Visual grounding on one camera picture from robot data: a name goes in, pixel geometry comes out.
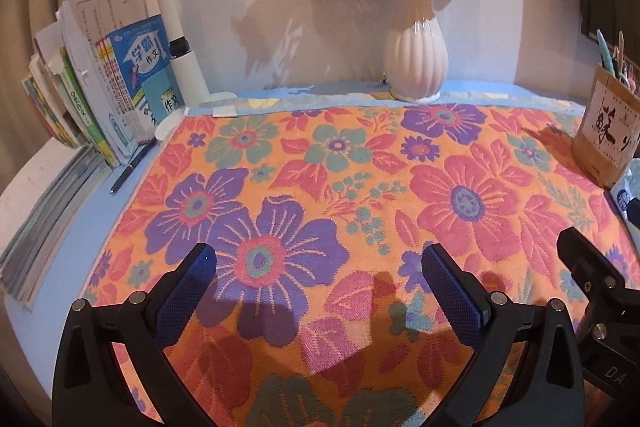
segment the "silver pin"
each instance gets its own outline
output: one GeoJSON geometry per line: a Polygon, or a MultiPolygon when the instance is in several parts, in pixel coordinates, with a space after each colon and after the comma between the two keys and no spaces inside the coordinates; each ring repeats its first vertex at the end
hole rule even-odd
{"type": "Polygon", "coordinates": [[[86,301],[84,299],[76,299],[73,304],[71,304],[71,309],[75,312],[79,312],[86,305],[86,301]]]}
{"type": "Polygon", "coordinates": [[[129,302],[131,304],[140,304],[146,299],[146,293],[142,291],[133,292],[129,295],[129,302]]]}
{"type": "Polygon", "coordinates": [[[598,323],[593,327],[593,338],[603,341],[607,338],[607,327],[603,323],[598,323]]]}
{"type": "Polygon", "coordinates": [[[491,294],[491,302],[494,304],[498,304],[498,306],[504,306],[507,304],[507,295],[502,292],[493,292],[491,294]]]}
{"type": "Polygon", "coordinates": [[[560,299],[551,299],[551,307],[557,312],[562,312],[564,311],[564,302],[560,299]]]}

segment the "vase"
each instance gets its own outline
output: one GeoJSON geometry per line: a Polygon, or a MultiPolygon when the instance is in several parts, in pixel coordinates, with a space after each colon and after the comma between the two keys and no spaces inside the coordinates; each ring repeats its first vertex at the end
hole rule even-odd
{"type": "Polygon", "coordinates": [[[405,102],[437,100],[449,70],[449,54],[433,0],[395,0],[383,64],[391,95],[405,102]]]}

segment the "white tag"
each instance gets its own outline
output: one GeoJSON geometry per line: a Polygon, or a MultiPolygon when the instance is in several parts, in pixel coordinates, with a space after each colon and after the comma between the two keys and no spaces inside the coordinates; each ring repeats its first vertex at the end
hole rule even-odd
{"type": "Polygon", "coordinates": [[[628,149],[638,145],[640,120],[636,111],[596,82],[582,132],[600,154],[620,165],[628,149]]]}

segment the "pen holder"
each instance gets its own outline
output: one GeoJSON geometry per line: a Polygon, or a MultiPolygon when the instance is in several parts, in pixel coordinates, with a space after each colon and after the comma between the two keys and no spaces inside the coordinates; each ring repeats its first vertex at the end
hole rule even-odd
{"type": "Polygon", "coordinates": [[[575,162],[595,184],[611,188],[640,142],[640,98],[603,67],[571,145],[575,162]]]}

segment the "floral tablecloth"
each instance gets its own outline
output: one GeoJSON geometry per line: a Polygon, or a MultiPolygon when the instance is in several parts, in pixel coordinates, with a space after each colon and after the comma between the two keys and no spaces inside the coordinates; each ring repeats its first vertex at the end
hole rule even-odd
{"type": "Polygon", "coordinates": [[[188,117],[84,296],[107,305],[148,291],[204,241],[216,281],[165,352],[220,427],[418,426],[470,356],[422,277],[424,245],[442,243],[516,302],[562,298],[575,323],[585,299],[556,254],[562,229],[577,227],[638,285],[625,227],[572,161],[578,122],[461,103],[188,117]]]}

